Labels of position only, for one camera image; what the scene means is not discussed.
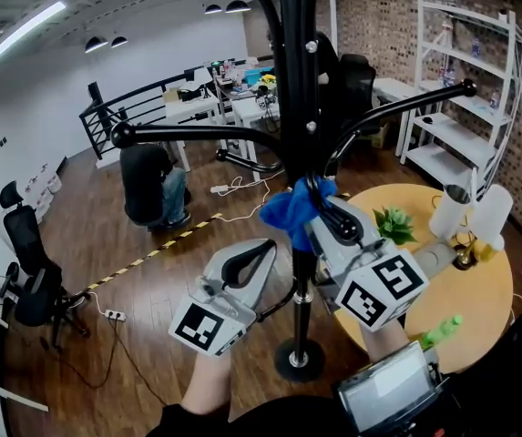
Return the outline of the person's right forearm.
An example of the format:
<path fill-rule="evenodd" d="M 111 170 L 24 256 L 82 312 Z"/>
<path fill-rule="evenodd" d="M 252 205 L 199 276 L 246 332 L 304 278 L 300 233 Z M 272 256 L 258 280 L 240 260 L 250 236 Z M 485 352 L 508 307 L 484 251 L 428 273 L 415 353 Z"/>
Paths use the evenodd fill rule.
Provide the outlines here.
<path fill-rule="evenodd" d="M 365 348 L 371 363 L 392 355 L 409 344 L 409 339 L 398 320 L 391 320 L 377 331 L 360 326 Z"/>

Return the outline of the green plastic bottle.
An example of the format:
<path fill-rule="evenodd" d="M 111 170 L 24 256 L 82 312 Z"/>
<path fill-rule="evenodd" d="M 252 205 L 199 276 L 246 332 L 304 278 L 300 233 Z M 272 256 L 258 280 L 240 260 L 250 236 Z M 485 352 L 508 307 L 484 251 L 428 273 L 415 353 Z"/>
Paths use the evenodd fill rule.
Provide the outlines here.
<path fill-rule="evenodd" d="M 421 348 L 426 351 L 434 348 L 440 342 L 452 337 L 462 324 L 461 315 L 452 316 L 443 320 L 437 327 L 424 332 L 419 338 Z"/>

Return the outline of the white electric kettle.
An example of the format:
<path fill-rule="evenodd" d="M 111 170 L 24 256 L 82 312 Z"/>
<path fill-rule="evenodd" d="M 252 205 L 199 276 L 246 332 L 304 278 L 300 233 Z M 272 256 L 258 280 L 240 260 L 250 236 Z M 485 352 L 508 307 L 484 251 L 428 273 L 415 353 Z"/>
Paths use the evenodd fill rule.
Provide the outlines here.
<path fill-rule="evenodd" d="M 470 196 L 464 188 L 446 185 L 429 221 L 431 233 L 441 240 L 451 239 L 462 227 L 469 205 Z"/>

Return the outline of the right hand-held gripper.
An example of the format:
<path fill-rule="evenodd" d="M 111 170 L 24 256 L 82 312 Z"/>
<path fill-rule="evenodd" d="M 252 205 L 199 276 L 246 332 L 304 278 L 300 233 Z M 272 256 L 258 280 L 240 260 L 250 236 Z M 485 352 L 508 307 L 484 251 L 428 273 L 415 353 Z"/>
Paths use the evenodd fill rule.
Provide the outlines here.
<path fill-rule="evenodd" d="M 428 288 L 429 279 L 408 249 L 379 239 L 368 213 L 342 198 L 331 198 L 331 203 L 360 223 L 365 247 L 342 240 L 321 217 L 311 220 L 306 232 L 328 277 L 320 292 L 330 311 L 351 315 L 368 331 L 380 330 L 410 309 Z"/>

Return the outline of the grey metal box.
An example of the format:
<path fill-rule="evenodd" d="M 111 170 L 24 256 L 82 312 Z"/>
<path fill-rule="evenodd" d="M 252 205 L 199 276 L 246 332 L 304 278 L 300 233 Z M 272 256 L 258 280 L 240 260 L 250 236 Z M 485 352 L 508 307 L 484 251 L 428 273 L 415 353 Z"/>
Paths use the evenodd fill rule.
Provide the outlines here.
<path fill-rule="evenodd" d="M 413 257 L 428 279 L 452 265 L 456 251 L 446 241 L 435 241 L 417 249 Z"/>

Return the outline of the blue plastic box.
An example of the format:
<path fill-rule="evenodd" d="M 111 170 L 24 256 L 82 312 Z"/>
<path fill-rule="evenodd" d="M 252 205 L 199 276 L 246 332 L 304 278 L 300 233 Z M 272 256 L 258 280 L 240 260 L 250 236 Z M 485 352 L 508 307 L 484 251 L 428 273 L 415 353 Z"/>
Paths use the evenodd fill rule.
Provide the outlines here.
<path fill-rule="evenodd" d="M 249 86 L 255 85 L 256 83 L 258 83 L 261 80 L 261 78 L 265 74 L 270 73 L 270 72 L 271 72 L 270 68 L 255 68 L 255 69 L 246 70 L 244 72 L 244 82 Z"/>

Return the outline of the person's left forearm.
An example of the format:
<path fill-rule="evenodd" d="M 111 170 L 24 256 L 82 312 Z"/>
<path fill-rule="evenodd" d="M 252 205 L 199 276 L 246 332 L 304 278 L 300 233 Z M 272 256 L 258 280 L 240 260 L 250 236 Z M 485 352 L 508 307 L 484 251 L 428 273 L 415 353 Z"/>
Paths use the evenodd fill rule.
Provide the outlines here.
<path fill-rule="evenodd" d="M 231 366 L 229 352 L 221 356 L 198 353 L 181 406 L 198 415 L 212 414 L 230 405 Z"/>

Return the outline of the black chest-mounted screen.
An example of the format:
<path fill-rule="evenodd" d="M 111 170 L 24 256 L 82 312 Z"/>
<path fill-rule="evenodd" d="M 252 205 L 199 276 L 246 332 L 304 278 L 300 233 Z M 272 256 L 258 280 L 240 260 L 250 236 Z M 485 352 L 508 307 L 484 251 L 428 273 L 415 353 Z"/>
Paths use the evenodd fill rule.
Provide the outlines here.
<path fill-rule="evenodd" d="M 405 437 L 437 402 L 446 379 L 414 341 L 335 386 L 357 437 Z"/>

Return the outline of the yellow drink cup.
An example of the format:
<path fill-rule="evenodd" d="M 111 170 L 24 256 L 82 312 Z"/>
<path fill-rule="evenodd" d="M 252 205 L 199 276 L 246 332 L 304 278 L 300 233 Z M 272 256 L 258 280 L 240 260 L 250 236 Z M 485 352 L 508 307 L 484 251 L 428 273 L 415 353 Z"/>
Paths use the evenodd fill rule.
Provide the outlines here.
<path fill-rule="evenodd" d="M 505 241 L 502 235 L 497 235 L 495 239 L 486 243 L 478 252 L 477 260 L 480 262 L 490 261 L 496 254 L 503 251 L 505 248 Z"/>

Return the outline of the black stair railing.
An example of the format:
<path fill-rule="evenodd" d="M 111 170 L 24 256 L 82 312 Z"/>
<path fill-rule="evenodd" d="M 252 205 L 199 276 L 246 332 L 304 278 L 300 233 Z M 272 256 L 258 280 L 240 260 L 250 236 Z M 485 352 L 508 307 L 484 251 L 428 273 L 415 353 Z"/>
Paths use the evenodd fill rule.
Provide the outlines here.
<path fill-rule="evenodd" d="M 208 67 L 211 81 L 200 86 L 200 90 L 190 100 L 214 95 L 219 100 L 220 114 L 218 125 L 225 125 L 229 97 L 221 92 L 217 74 L 220 63 L 215 62 Z M 154 127 L 171 125 L 165 120 L 165 105 L 167 102 L 183 99 L 188 92 L 188 82 L 198 74 L 197 68 L 189 68 L 184 72 L 164 78 L 146 86 L 134 89 L 124 95 L 105 100 L 96 82 L 87 86 L 91 103 L 79 115 L 79 119 L 90 141 L 92 150 L 97 157 L 97 165 L 103 167 L 118 159 L 116 148 L 111 141 L 111 132 L 115 125 L 126 122 L 131 126 Z M 184 120 L 177 125 L 196 125 L 211 123 L 205 114 L 198 114 L 190 120 Z"/>

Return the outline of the small white square table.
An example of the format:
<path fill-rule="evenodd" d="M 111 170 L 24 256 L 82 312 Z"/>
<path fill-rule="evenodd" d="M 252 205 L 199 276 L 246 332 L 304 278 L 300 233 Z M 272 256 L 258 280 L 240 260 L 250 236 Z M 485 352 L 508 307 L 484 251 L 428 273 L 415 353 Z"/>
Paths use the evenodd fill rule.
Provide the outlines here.
<path fill-rule="evenodd" d="M 373 90 L 378 98 L 383 98 L 390 102 L 403 100 L 423 93 L 421 89 L 416 89 L 414 86 L 408 85 L 397 79 L 379 77 L 374 80 Z M 412 120 L 415 117 L 415 113 L 415 110 L 409 110 L 401 115 L 395 155 L 400 159 L 402 165 L 405 164 L 406 151 L 411 143 L 413 132 Z"/>

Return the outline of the green potted plant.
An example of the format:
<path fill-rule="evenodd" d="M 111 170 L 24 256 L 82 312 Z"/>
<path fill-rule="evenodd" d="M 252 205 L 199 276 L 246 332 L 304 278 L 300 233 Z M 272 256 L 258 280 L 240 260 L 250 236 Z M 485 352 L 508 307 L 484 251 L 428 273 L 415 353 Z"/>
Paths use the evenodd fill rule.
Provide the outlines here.
<path fill-rule="evenodd" d="M 374 221 L 380 235 L 390 239 L 395 245 L 416 242 L 412 217 L 399 208 L 373 210 Z"/>

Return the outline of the black coat rack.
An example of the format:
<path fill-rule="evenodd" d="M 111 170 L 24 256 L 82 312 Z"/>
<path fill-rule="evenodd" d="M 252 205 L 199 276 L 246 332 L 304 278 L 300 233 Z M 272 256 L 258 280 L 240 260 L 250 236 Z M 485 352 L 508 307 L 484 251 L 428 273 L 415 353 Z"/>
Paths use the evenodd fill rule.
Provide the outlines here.
<path fill-rule="evenodd" d="M 120 149 L 136 144 L 152 143 L 167 139 L 210 140 L 244 139 L 263 144 L 278 158 L 279 162 L 269 166 L 234 156 L 223 149 L 217 158 L 227 160 L 254 171 L 272 173 L 284 168 L 289 185 L 294 187 L 300 178 L 305 178 L 311 192 L 312 202 L 319 216 L 334 234 L 345 241 L 361 243 L 360 223 L 349 213 L 331 203 L 336 197 L 336 186 L 323 177 L 326 166 L 337 159 L 360 135 L 370 131 L 375 120 L 403 113 L 416 107 L 427 106 L 453 97 L 472 97 L 476 85 L 470 79 L 432 91 L 427 94 L 396 101 L 368 111 L 364 117 L 350 127 L 345 137 L 339 136 L 330 143 L 321 140 L 320 110 L 318 105 L 318 65 L 316 39 L 316 0 L 280 0 L 281 19 L 272 0 L 258 0 L 267 17 L 273 42 L 273 57 L 277 81 L 278 101 L 281 113 L 281 138 L 276 138 L 254 128 L 245 127 L 134 127 L 121 122 L 113 128 L 111 141 Z M 324 353 L 319 343 L 307 337 L 312 292 L 310 282 L 315 283 L 318 266 L 323 264 L 313 249 L 311 252 L 292 247 L 292 289 L 277 304 L 263 312 L 257 312 L 262 322 L 273 312 L 286 305 L 292 298 L 295 313 L 295 334 L 281 344 L 275 353 L 274 364 L 278 373 L 288 381 L 307 382 L 315 380 L 322 372 Z"/>

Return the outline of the white metal shelving unit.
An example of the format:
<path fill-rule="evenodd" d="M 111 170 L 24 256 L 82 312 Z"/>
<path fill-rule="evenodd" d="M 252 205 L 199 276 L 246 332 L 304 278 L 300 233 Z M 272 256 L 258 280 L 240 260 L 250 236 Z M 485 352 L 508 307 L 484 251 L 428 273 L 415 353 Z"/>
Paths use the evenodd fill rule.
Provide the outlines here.
<path fill-rule="evenodd" d="M 441 44 L 442 23 L 453 24 L 452 43 Z M 471 55 L 472 38 L 481 55 Z M 448 64 L 455 68 L 455 84 L 466 78 L 476 94 L 419 107 L 412 120 L 411 143 L 405 163 L 412 163 L 442 185 L 464 186 L 476 178 L 480 192 L 493 181 L 507 148 L 522 95 L 522 25 L 512 11 L 491 16 L 436 0 L 417 0 L 414 87 L 427 94 L 444 88 Z M 497 110 L 490 108 L 494 90 Z M 423 117 L 431 117 L 426 124 Z"/>

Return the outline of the white shade table lamp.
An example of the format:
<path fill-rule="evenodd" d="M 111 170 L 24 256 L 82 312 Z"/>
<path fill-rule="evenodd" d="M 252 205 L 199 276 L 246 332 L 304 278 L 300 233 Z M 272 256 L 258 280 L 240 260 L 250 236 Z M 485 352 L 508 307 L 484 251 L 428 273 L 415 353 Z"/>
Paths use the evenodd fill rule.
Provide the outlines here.
<path fill-rule="evenodd" d="M 513 207 L 511 194 L 502 186 L 493 184 L 475 205 L 467 222 L 470 236 L 467 245 L 457 245 L 453 265 L 459 270 L 469 270 L 480 262 L 477 252 L 492 242 L 497 235 L 502 235 L 503 227 Z"/>

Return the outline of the yellow black striped floor tape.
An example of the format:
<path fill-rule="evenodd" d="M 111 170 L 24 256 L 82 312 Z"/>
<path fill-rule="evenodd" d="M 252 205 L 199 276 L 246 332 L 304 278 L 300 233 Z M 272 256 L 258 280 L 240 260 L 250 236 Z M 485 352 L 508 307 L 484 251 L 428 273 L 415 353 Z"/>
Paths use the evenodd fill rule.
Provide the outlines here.
<path fill-rule="evenodd" d="M 115 272 L 109 274 L 108 276 L 104 277 L 103 279 L 98 279 L 95 282 L 91 283 L 85 289 L 81 290 L 80 294 L 90 292 L 91 290 L 95 290 L 99 286 L 101 286 L 105 283 L 108 283 L 121 275 L 128 273 L 129 271 L 142 265 L 146 261 L 155 258 L 159 253 L 172 248 L 178 242 L 188 238 L 190 235 L 196 233 L 200 229 L 207 227 L 214 220 L 219 220 L 222 216 L 223 216 L 222 213 L 216 213 L 216 214 L 209 216 L 207 219 L 202 220 L 200 223 L 197 223 L 190 229 L 187 229 L 187 230 L 183 231 L 182 233 L 178 234 L 178 236 L 176 236 L 175 238 L 170 239 L 170 240 L 166 241 L 164 244 L 156 247 L 151 252 L 149 252 L 146 256 L 136 259 L 133 262 L 129 263 L 127 266 L 124 266 L 123 268 L 116 270 Z"/>

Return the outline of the round wooden table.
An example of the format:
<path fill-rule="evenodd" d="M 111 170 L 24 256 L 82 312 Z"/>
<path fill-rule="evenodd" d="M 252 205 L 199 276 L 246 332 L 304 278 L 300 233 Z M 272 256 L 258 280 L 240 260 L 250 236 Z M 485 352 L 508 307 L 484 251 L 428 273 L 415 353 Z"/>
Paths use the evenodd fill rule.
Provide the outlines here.
<path fill-rule="evenodd" d="M 382 208 L 399 208 L 412 217 L 414 242 L 404 245 L 412 252 L 435 240 L 428 228 L 434 204 L 442 192 L 416 184 L 388 184 L 369 188 L 349 203 L 369 217 Z M 496 344 L 507 327 L 512 307 L 513 277 L 507 254 L 461 271 L 450 266 L 430 281 L 430 287 L 407 311 L 405 331 L 411 338 L 430 330 L 449 317 L 460 315 L 462 325 L 436 347 L 440 371 L 464 371 Z"/>

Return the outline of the blue cloth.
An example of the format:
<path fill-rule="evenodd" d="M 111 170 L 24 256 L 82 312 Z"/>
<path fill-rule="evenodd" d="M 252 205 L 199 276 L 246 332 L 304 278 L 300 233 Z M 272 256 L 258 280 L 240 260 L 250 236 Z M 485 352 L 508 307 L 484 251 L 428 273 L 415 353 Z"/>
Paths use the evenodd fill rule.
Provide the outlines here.
<path fill-rule="evenodd" d="M 300 178 L 292 191 L 273 196 L 260 210 L 260 218 L 265 224 L 285 231 L 292 247 L 304 252 L 312 251 L 305 225 L 318 216 L 319 210 L 312 202 L 305 178 Z"/>

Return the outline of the white desk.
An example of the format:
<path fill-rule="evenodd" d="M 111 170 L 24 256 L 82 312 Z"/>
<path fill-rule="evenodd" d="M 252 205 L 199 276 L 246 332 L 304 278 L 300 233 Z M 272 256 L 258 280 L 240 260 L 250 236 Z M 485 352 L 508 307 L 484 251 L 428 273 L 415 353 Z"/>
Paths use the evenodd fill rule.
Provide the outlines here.
<path fill-rule="evenodd" d="M 252 123 L 260 119 L 273 117 L 280 118 L 280 109 L 278 105 L 272 105 L 269 109 L 261 109 L 257 101 L 253 97 L 235 100 L 231 102 L 232 112 L 236 127 L 245 127 L 252 129 Z M 251 141 L 239 140 L 241 147 L 241 156 L 251 161 L 255 161 L 256 150 Z"/>
<path fill-rule="evenodd" d="M 175 100 L 165 105 L 165 120 L 171 125 L 177 125 L 184 120 L 190 120 L 198 114 L 205 114 L 212 124 L 217 124 L 220 114 L 219 100 L 212 94 L 199 97 L 189 102 Z"/>

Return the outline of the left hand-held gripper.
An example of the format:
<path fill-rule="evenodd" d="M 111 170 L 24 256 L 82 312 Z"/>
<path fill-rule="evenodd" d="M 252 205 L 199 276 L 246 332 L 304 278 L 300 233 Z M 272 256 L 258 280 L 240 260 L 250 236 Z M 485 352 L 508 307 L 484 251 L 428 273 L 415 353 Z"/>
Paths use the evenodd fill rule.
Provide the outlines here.
<path fill-rule="evenodd" d="M 204 355 L 223 355 L 257 320 L 254 308 L 276 255 L 271 239 L 248 239 L 217 251 L 194 293 L 181 298 L 169 335 Z"/>

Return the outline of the cardboard box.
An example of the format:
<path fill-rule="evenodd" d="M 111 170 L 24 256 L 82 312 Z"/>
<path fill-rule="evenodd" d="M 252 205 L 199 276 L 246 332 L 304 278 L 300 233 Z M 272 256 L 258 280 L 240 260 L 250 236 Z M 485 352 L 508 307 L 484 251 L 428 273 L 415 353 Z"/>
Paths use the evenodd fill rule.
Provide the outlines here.
<path fill-rule="evenodd" d="M 379 131 L 370 136 L 370 141 L 371 141 L 372 147 L 378 148 L 378 149 L 383 149 L 388 131 L 390 129 L 391 129 L 390 123 L 384 123 L 383 125 L 381 125 Z"/>

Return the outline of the ceiling tube light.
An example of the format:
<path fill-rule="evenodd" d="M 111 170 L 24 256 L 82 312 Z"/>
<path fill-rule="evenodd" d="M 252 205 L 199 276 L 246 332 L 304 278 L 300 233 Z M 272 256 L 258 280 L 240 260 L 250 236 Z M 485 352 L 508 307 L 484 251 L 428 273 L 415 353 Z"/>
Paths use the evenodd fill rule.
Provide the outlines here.
<path fill-rule="evenodd" d="M 0 57 L 2 57 L 8 50 L 19 43 L 22 39 L 28 36 L 31 32 L 37 29 L 42 24 L 46 23 L 55 15 L 61 13 L 67 8 L 63 1 L 56 1 L 52 5 L 39 11 L 35 15 L 29 17 L 24 23 L 13 29 L 7 36 L 4 36 L 0 41 Z"/>

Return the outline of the black office chair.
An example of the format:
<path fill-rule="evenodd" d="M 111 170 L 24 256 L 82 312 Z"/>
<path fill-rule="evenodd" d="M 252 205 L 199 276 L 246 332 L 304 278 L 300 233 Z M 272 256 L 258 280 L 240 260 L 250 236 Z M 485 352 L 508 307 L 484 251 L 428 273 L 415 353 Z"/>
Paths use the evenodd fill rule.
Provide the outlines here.
<path fill-rule="evenodd" d="M 51 344 L 55 351 L 58 333 L 65 321 L 81 336 L 89 331 L 69 317 L 68 312 L 80 301 L 89 300 L 83 290 L 71 295 L 63 286 L 62 269 L 46 254 L 34 209 L 24 202 L 12 181 L 0 192 L 0 206 L 6 211 L 3 225 L 15 251 L 16 262 L 10 263 L 0 289 L 0 297 L 7 293 L 17 296 L 15 319 L 27 327 L 52 327 Z"/>
<path fill-rule="evenodd" d="M 341 81 L 337 91 L 337 117 L 341 136 L 373 108 L 376 70 L 361 55 L 343 54 L 340 59 Z"/>

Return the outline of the stack of white boxes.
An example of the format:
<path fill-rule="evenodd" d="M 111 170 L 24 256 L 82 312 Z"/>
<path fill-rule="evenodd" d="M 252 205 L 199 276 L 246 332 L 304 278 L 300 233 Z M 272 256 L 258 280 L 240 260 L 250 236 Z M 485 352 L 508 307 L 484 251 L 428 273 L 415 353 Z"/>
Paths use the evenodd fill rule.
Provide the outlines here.
<path fill-rule="evenodd" d="M 37 223 L 49 211 L 55 194 L 62 188 L 57 166 L 45 163 L 24 185 L 26 203 L 34 210 Z"/>

